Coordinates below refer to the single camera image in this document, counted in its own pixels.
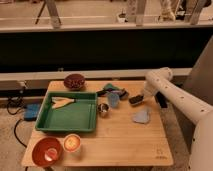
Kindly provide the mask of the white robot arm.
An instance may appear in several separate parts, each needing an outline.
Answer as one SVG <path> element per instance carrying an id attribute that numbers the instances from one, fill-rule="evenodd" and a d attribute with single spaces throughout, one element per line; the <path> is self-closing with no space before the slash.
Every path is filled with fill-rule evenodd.
<path id="1" fill-rule="evenodd" d="M 213 105 L 175 86 L 172 78 L 168 67 L 148 71 L 143 97 L 160 92 L 195 124 L 188 171 L 213 171 Z"/>

